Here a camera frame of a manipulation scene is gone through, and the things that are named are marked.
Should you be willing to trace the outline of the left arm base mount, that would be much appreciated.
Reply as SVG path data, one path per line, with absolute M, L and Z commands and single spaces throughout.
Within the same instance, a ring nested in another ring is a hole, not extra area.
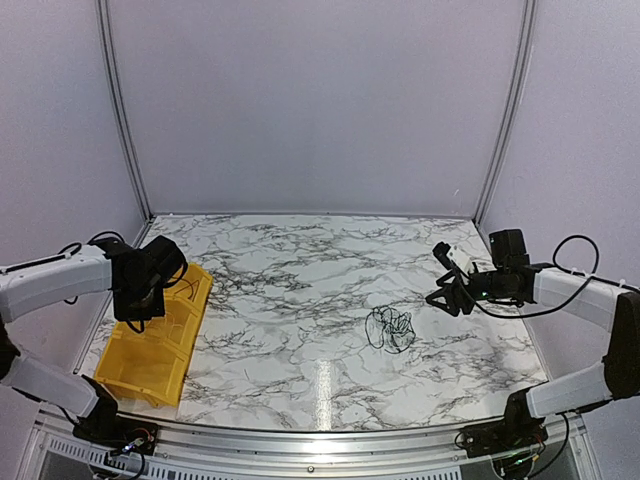
M 147 460 L 155 451 L 159 425 L 117 416 L 102 428 L 88 421 L 72 421 L 73 435 L 108 448 L 103 464 L 111 466 L 114 460 L 127 457 L 137 462 L 137 469 L 129 479 L 140 479 L 147 470 Z

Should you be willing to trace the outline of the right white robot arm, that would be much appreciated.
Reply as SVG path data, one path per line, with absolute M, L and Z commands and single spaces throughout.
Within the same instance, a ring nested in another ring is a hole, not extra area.
M 510 394 L 500 420 L 466 430 L 466 445 L 477 447 L 487 439 L 515 448 L 524 439 L 541 438 L 550 415 L 582 413 L 637 396 L 638 288 L 602 279 L 595 271 L 563 268 L 555 261 L 532 263 L 519 229 L 494 232 L 489 244 L 493 267 L 481 271 L 459 248 L 438 243 L 432 253 L 447 272 L 426 302 L 453 317 L 484 311 L 489 304 L 537 305 L 533 318 L 565 311 L 602 328 L 609 344 L 594 365 Z

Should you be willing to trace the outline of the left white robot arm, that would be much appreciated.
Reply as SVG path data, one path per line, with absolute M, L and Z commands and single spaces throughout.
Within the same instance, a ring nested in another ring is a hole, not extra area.
M 182 279 L 188 262 L 172 240 L 158 236 L 134 248 L 116 236 L 1 270 L 1 323 L 77 297 L 109 292 L 114 316 L 136 333 L 165 312 L 164 292 Z M 1 334 L 1 383 L 26 398 L 75 415 L 75 435 L 106 445 L 130 427 L 115 398 L 97 381 L 48 365 Z

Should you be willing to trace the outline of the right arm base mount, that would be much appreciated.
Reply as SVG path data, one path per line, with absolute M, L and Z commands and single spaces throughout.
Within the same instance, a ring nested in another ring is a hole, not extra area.
M 469 459 L 489 456 L 499 479 L 528 479 L 546 450 L 548 433 L 541 423 L 510 430 L 502 420 L 463 427 L 454 445 Z

